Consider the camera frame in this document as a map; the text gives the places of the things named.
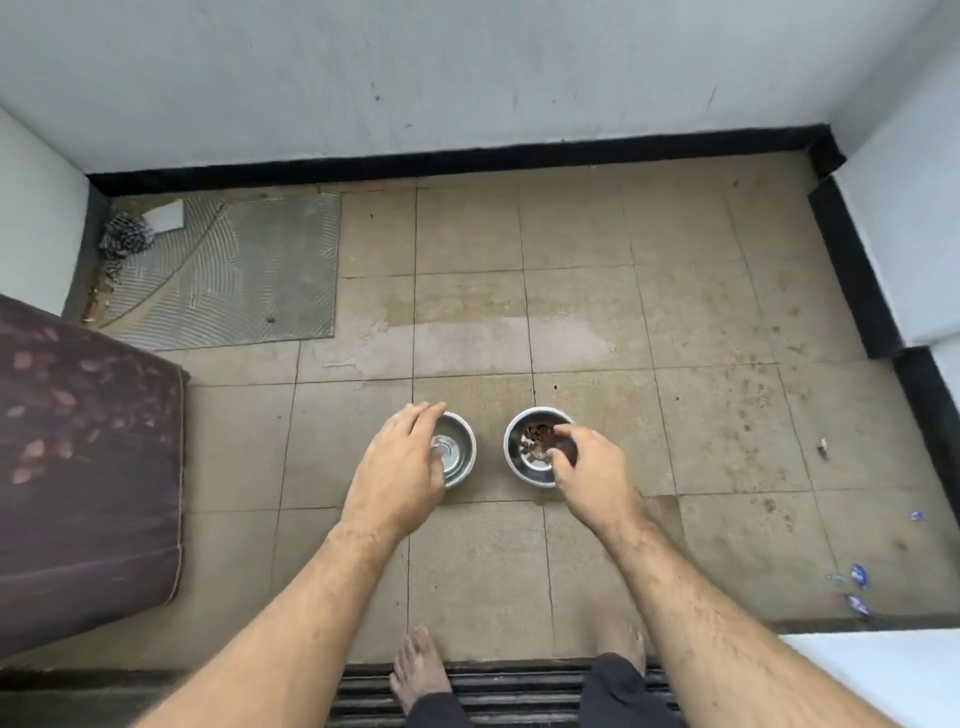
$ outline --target white wall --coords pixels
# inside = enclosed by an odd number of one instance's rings
[[[783,640],[903,728],[957,723],[960,629],[788,635]]]
[[[62,313],[89,187],[66,159],[0,109],[0,293]]]
[[[960,2],[943,0],[830,122],[845,155],[851,157],[936,72],[958,35]]]
[[[936,0],[5,0],[85,172],[828,121]]]
[[[960,332],[960,35],[836,180],[906,344]]]

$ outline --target dirty floor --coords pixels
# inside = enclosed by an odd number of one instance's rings
[[[624,448],[674,541],[764,619],[848,616],[826,576],[853,562],[878,613],[960,613],[960,530],[864,355],[814,183],[794,154],[323,185],[344,193],[336,336],[164,354],[193,375],[180,595],[12,662],[198,665],[309,558],[411,400],[449,402],[479,457],[396,552],[353,661],[419,623],[453,660],[585,655],[584,599],[629,603],[507,470],[503,429],[534,403]]]

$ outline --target hand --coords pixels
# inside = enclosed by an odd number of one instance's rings
[[[397,543],[444,497],[444,465],[430,447],[446,403],[408,404],[387,420],[364,453],[341,522]]]
[[[552,448],[547,452],[557,487],[580,522],[599,536],[624,517],[647,515],[643,498],[627,476],[627,458],[622,449],[587,427],[556,425],[553,429],[577,444],[576,468],[560,450]]]

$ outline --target bare foot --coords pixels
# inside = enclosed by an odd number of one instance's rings
[[[414,703],[432,692],[453,692],[446,677],[444,661],[426,627],[417,627],[403,640],[394,659],[390,690],[409,715]]]
[[[591,606],[590,621],[597,655],[613,652],[629,660],[641,675],[645,674],[647,653],[638,619],[630,620],[611,598],[598,599]]]

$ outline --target stainless steel bowl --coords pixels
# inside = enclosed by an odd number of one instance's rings
[[[453,412],[444,412],[433,429],[430,444],[440,451],[446,487],[462,483],[477,461],[477,440],[467,421]]]
[[[553,407],[531,407],[525,409],[510,424],[503,435],[503,454],[518,478],[538,488],[555,488],[553,466],[549,459],[539,459],[526,447],[526,431],[531,425],[573,425],[566,413]]]

